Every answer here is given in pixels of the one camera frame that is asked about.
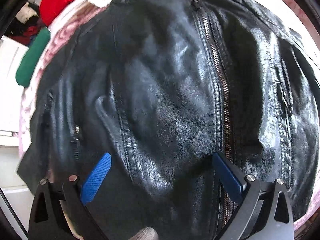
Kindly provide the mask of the grey gloved left hand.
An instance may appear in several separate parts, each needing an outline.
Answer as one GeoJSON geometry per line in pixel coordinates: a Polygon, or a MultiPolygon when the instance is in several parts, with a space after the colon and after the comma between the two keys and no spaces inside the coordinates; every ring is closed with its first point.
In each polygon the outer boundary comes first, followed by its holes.
{"type": "Polygon", "coordinates": [[[137,232],[130,240],[159,240],[159,236],[155,229],[146,227],[137,232]]]}

